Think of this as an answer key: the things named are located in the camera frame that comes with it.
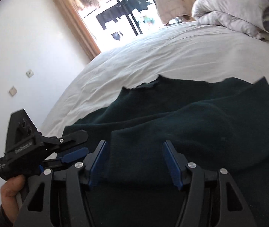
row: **electrical outlet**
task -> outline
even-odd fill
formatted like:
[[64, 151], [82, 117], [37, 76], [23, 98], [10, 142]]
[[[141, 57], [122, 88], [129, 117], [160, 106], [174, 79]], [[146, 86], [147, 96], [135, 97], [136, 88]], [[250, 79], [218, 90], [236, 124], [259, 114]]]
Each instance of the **electrical outlet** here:
[[34, 72], [29, 69], [27, 72], [26, 72], [26, 75], [28, 76], [28, 78], [31, 78], [33, 75], [34, 75]]
[[11, 87], [11, 89], [8, 91], [10, 93], [11, 96], [14, 96], [15, 94], [17, 94], [17, 89], [13, 86]]

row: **black clamp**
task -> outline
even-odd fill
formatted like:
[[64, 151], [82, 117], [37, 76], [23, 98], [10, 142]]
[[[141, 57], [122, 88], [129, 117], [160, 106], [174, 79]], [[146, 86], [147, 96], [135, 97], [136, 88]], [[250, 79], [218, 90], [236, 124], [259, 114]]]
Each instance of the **black clamp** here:
[[84, 130], [61, 138], [45, 137], [30, 120], [25, 110], [13, 113], [10, 117], [5, 153], [0, 158], [0, 177], [40, 175], [42, 161], [52, 153], [59, 153], [86, 142], [88, 134]]
[[[108, 157], [109, 145], [101, 141], [93, 153], [66, 170], [45, 169], [23, 202], [14, 226], [54, 227], [61, 220], [70, 227], [94, 227], [85, 191], [98, 184]], [[58, 200], [55, 206], [52, 197]], [[67, 205], [68, 213], [61, 211], [61, 205]]]
[[176, 227], [199, 227], [206, 187], [212, 188], [207, 226], [257, 227], [245, 198], [226, 169], [203, 170], [176, 152], [170, 141], [164, 142], [162, 149], [173, 184], [179, 190], [189, 188]]

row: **white duvet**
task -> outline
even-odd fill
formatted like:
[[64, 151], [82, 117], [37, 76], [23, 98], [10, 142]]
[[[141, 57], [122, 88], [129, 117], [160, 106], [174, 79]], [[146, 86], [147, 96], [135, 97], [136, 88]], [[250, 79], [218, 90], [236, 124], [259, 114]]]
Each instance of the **white duvet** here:
[[196, 0], [192, 17], [200, 24], [219, 25], [269, 40], [263, 26], [263, 13], [269, 0]]
[[158, 74], [207, 82], [236, 77], [251, 83], [265, 76], [269, 82], [269, 42], [188, 22], [101, 53], [62, 94], [42, 125], [43, 135], [60, 137], [65, 126], [110, 105], [122, 86], [133, 88]]

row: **dark green towel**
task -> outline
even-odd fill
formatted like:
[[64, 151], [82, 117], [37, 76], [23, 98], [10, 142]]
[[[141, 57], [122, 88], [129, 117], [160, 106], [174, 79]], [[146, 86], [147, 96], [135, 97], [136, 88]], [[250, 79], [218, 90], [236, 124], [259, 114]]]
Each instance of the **dark green towel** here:
[[97, 226], [174, 226], [184, 194], [172, 186], [161, 152], [165, 140], [203, 169], [230, 171], [258, 226], [269, 226], [265, 78], [250, 84], [159, 76], [123, 88], [110, 106], [67, 126], [64, 135], [80, 129], [89, 134], [90, 151], [100, 140], [111, 147], [105, 181], [88, 196]]

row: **white bed sheet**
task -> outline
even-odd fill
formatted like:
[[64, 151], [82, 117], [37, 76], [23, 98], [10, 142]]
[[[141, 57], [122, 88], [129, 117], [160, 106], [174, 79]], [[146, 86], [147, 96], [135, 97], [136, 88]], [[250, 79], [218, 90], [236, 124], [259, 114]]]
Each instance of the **white bed sheet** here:
[[110, 105], [122, 86], [133, 88], [162, 74], [174, 79], [218, 82], [236, 77], [269, 82], [269, 43], [221, 26], [188, 22], [101, 53], [62, 94], [42, 125], [46, 136]]

